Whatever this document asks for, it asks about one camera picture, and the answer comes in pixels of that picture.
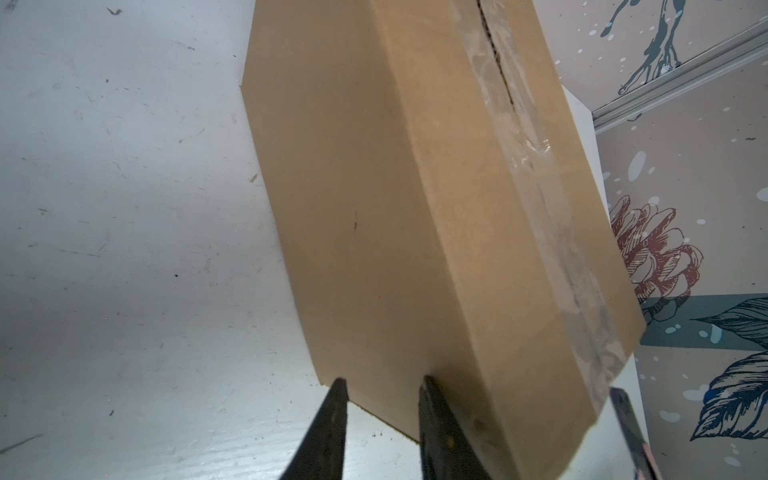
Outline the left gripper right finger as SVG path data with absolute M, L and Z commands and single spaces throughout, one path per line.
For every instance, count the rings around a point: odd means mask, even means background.
M 439 385 L 429 375 L 424 376 L 419 389 L 418 421 L 423 479 L 491 479 Z

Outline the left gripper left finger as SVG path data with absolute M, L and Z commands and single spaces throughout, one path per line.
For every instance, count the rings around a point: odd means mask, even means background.
M 281 480 L 341 480 L 348 422 L 345 379 L 332 383 Z

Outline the red black utility knife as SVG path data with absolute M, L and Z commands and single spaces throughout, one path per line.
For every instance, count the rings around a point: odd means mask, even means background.
M 625 390 L 611 387 L 609 399 L 616 413 L 630 458 L 635 467 L 637 479 L 660 479 L 656 472 L 649 444 L 645 441 L 631 400 Z

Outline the brown cardboard express box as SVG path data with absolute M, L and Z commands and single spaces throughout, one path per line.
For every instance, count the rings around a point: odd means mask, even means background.
M 530 1 L 259 1 L 242 93 L 319 380 L 496 479 L 630 479 L 645 323 Z

